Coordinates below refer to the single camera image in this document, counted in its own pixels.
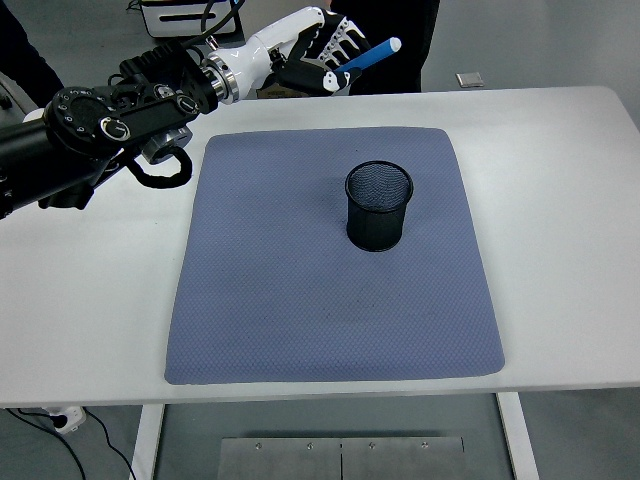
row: gray floor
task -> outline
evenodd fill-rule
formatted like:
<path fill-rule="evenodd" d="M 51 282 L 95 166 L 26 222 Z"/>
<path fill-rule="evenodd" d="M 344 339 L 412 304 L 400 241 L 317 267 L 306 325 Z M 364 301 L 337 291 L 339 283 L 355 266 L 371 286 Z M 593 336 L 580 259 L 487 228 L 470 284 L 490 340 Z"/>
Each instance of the gray floor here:
<path fill-rule="evenodd" d="M 22 20 L 32 43 L 69 86 L 104 84 L 122 59 L 157 43 L 146 34 L 138 13 L 125 12 L 128 0 L 6 3 Z M 322 3 L 255 3 L 247 9 L 245 27 L 252 32 L 300 6 Z M 485 88 L 605 85 L 618 93 L 631 118 L 640 125 L 639 21 L 637 0 L 446 0 L 424 68 L 423 88 L 458 90 L 455 73 L 465 72 L 480 72 Z M 640 390 L 527 393 L 521 399 L 541 478 L 638 478 Z M 405 401 L 385 400 L 389 402 L 386 411 L 391 409 L 395 416 Z M 358 409 L 351 405 L 343 404 L 339 415 L 346 415 L 348 408 Z M 274 405 L 269 415 L 284 418 L 290 406 Z M 213 411 L 210 409 L 214 407 L 180 406 L 172 413 L 169 408 L 168 432 L 161 450 L 166 458 L 160 459 L 159 478 L 214 478 L 214 472 L 208 470 L 214 467 L 208 461 L 200 463 L 200 470 L 189 470 L 191 477 L 183 475 L 188 469 L 185 466 L 183 472 L 180 462 L 190 460 L 181 459 L 179 449 L 170 447 L 182 444 L 187 451 L 190 445 L 200 445 L 197 436 L 176 429 L 179 422 L 174 420 L 190 416 L 192 422 L 198 422 Z M 110 428 L 113 443 L 128 456 L 133 451 L 139 412 L 139 407 L 95 409 Z M 255 406 L 247 406 L 246 414 L 259 420 Z M 334 415 L 322 408 L 314 414 L 319 418 Z M 232 431 L 240 417 L 242 412 L 235 411 L 226 424 L 211 419 L 208 424 Z M 405 421 L 411 424 L 410 413 Z M 382 428 L 386 424 L 375 425 Z M 125 467 L 106 447 L 95 426 L 89 423 L 68 435 L 88 478 L 126 478 Z M 56 440 L 0 412 L 0 478 L 80 478 L 75 469 Z"/>
<path fill-rule="evenodd" d="M 172 405 L 157 480 L 215 478 L 223 438 L 462 437 L 468 478 L 511 480 L 494 395 Z"/>

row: person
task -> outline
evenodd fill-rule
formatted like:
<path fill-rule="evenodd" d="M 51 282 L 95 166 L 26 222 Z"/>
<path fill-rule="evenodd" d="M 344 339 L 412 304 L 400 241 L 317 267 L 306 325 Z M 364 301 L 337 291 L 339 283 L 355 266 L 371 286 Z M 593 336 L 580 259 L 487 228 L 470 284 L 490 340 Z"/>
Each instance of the person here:
<path fill-rule="evenodd" d="M 38 107 L 64 88 L 56 72 L 29 43 L 20 22 L 0 0 L 0 71 L 15 81 Z"/>
<path fill-rule="evenodd" d="M 367 68 L 350 95 L 420 92 L 422 67 L 429 55 L 440 0 L 326 0 L 333 12 L 346 16 L 376 46 L 391 37 L 402 41 L 398 53 Z"/>

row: blue marker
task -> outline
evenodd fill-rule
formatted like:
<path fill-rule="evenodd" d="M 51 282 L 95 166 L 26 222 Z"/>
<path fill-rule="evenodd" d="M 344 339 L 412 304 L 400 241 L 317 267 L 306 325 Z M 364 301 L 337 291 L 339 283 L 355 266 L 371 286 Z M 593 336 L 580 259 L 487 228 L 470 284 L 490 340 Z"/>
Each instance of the blue marker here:
<path fill-rule="evenodd" d="M 398 50 L 402 46 L 402 42 L 397 37 L 391 37 L 386 42 L 382 42 L 380 45 L 373 47 L 371 50 L 367 50 L 362 55 L 354 58 L 353 60 L 345 63 L 338 67 L 336 72 L 347 72 L 352 68 L 359 68 L 364 70 L 367 67 L 370 67 L 374 63 L 378 63 L 380 60 L 383 60 Z"/>

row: gray mat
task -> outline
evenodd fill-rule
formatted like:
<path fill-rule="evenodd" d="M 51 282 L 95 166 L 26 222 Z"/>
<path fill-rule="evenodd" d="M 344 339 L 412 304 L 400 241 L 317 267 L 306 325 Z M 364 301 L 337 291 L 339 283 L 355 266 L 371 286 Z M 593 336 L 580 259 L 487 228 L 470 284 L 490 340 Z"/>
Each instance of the gray mat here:
<path fill-rule="evenodd" d="M 387 252 L 346 232 L 344 180 L 411 175 Z M 214 137 L 200 174 L 165 378 L 172 384 L 409 380 L 494 373 L 502 345 L 455 153 L 437 129 Z"/>

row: white table surface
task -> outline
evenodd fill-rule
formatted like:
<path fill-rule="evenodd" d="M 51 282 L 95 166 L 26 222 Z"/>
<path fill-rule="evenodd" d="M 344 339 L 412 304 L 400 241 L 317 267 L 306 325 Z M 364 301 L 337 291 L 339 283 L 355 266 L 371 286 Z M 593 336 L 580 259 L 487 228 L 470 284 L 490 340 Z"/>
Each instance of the white table surface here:
<path fill-rule="evenodd" d="M 640 385 L 640 134 L 611 90 L 245 101 L 194 122 L 188 152 L 199 164 L 216 134 L 380 125 L 451 138 L 504 347 L 499 373 L 168 384 L 197 182 L 154 191 L 121 172 L 83 212 L 32 205 L 0 222 L 0 406 Z"/>

